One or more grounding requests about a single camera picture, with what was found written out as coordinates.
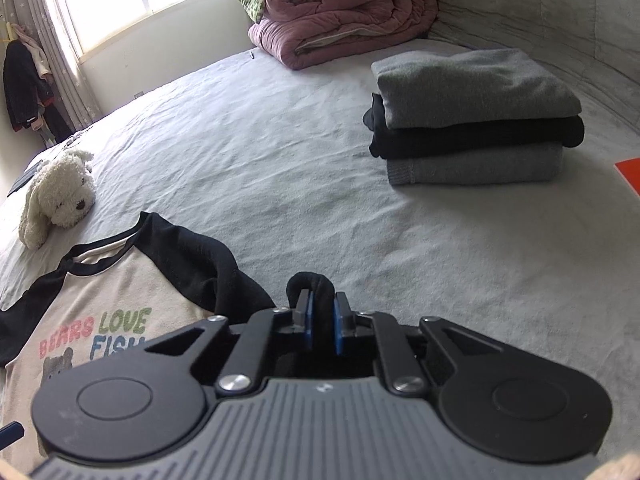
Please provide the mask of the black and cream raglan sweatshirt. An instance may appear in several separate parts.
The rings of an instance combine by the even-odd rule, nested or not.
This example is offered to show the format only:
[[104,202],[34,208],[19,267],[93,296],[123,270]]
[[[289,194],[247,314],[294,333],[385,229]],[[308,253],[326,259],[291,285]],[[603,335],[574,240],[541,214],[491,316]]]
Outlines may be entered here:
[[250,317],[280,308],[218,240],[142,214],[73,247],[1,315],[3,470],[36,479],[326,479],[352,474],[371,350],[338,356],[320,274],[310,350],[281,353],[248,396],[216,379]]

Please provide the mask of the dark clothes hanging on rack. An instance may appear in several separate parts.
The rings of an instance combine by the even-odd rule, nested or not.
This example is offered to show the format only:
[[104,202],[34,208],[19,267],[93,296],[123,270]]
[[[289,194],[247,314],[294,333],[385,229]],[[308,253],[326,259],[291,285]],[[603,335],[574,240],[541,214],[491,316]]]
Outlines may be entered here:
[[56,143],[72,135],[55,105],[51,85],[38,75],[32,55],[20,40],[12,40],[6,46],[2,78],[6,111],[14,131],[30,129],[42,119]]

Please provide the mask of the grey bed sheet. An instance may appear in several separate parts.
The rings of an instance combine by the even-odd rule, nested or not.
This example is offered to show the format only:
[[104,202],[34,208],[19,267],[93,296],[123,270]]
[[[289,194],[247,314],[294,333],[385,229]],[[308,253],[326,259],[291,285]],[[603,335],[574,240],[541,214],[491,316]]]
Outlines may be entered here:
[[440,315],[596,378],[602,455],[639,445],[639,199],[616,164],[636,130],[589,96],[584,142],[549,183],[391,186],[363,125],[376,53],[301,72],[249,50],[165,84],[81,133],[96,206],[32,252],[22,193],[1,200],[1,304],[68,250],[143,211],[226,244],[274,301],[298,271],[361,310]]

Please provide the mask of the black folded garment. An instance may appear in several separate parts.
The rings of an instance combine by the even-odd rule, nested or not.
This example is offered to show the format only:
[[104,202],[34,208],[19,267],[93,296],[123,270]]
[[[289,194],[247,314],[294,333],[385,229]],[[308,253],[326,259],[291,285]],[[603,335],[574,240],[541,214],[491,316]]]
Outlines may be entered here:
[[372,132],[371,155],[382,159],[423,158],[544,143],[576,148],[585,139],[585,125],[579,116],[391,129],[386,125],[382,96],[376,93],[362,121]]

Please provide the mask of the white plush dog toy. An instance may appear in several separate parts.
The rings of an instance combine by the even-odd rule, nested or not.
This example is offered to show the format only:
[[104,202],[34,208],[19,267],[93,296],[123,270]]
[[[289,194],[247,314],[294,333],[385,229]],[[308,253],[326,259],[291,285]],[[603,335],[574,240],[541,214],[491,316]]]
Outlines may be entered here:
[[18,238],[30,250],[40,248],[52,226],[70,229],[96,202],[90,162],[93,154],[66,150],[38,168],[29,183]]

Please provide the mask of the bottom grey folded garment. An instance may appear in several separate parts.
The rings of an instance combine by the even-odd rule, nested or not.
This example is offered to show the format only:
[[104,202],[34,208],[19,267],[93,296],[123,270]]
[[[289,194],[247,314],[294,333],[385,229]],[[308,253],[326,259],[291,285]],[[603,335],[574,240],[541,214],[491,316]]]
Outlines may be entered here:
[[392,159],[390,185],[494,185],[544,182],[562,170],[563,147],[556,143],[483,148],[451,155]]

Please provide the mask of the grey folded garment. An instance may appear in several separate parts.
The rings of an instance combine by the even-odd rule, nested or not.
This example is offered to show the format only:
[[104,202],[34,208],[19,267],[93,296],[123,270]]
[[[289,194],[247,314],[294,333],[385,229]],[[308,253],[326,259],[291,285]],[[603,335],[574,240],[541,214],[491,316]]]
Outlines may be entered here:
[[390,185],[494,185],[544,182],[562,170],[563,147],[556,143],[483,148],[451,155],[392,159]]
[[516,49],[445,56],[411,51],[371,65],[393,129],[567,118],[582,104],[567,84]]

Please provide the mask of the top grey folded garment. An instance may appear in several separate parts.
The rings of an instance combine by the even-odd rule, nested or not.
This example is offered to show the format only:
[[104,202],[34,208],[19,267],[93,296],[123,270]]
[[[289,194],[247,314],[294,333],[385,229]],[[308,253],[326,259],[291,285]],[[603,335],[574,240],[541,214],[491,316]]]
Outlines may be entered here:
[[567,84],[516,49],[445,56],[411,51],[371,65],[393,129],[567,118],[582,104]]

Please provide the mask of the orange red object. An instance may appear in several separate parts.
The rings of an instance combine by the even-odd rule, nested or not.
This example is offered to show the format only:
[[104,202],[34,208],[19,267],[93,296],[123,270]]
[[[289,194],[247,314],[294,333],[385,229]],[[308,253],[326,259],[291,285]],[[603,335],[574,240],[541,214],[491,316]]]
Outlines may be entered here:
[[616,162],[615,169],[630,188],[640,194],[640,158],[631,158]]

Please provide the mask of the pink folded quilt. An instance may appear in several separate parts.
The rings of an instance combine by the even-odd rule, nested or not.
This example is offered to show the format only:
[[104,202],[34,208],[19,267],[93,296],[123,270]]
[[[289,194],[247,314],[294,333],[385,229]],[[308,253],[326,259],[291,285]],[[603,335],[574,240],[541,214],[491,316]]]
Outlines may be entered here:
[[266,0],[248,30],[291,70],[397,46],[427,32],[437,0]]

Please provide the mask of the grey padded headboard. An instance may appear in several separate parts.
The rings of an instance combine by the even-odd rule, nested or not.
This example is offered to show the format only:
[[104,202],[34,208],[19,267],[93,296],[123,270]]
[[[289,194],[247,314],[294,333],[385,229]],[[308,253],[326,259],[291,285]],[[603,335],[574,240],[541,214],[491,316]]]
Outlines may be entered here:
[[518,48],[639,127],[639,0],[438,0],[435,38]]

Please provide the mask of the grey dotted curtain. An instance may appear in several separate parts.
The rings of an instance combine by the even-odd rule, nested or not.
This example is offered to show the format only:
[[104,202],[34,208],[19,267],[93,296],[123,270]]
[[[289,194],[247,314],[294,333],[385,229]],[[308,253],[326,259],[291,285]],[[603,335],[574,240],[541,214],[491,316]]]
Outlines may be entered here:
[[1,15],[40,45],[65,118],[74,129],[85,129],[100,120],[103,113],[80,68],[79,40],[64,6],[58,0],[1,0]]

